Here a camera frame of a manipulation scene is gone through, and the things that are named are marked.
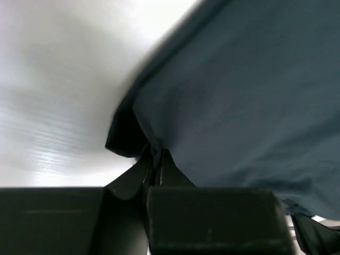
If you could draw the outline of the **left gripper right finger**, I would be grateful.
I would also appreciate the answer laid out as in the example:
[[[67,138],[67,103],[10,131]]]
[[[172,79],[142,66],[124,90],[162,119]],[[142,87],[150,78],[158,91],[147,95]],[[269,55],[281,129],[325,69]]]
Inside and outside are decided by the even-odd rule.
[[[156,168],[156,187],[195,187],[195,185],[176,167],[169,150],[161,152]]]

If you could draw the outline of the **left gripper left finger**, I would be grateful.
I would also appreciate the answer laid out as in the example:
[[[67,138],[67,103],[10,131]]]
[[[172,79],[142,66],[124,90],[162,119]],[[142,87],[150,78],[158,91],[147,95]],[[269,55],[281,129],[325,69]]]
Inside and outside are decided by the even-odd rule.
[[[153,156],[146,145],[137,162],[105,187],[104,254],[147,254],[147,192]]]

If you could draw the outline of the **dark navy shorts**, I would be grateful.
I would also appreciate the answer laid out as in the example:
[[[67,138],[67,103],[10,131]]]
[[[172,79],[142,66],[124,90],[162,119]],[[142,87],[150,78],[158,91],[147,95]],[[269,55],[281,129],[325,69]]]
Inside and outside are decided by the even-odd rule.
[[[339,1],[204,1],[135,79],[105,147],[195,185],[272,191],[307,254],[339,254]]]

